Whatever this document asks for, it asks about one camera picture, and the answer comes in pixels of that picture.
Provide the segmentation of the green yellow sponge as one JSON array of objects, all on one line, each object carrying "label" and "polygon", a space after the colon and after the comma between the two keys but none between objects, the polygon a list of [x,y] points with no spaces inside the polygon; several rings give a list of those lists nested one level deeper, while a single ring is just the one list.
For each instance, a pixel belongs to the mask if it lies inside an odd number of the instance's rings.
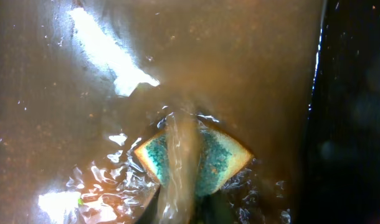
[{"label": "green yellow sponge", "polygon": [[[212,126],[200,126],[201,158],[196,182],[196,195],[217,192],[253,159],[239,141]],[[163,187],[169,182],[169,159],[166,133],[161,131],[135,149],[135,155],[148,175]]]}]

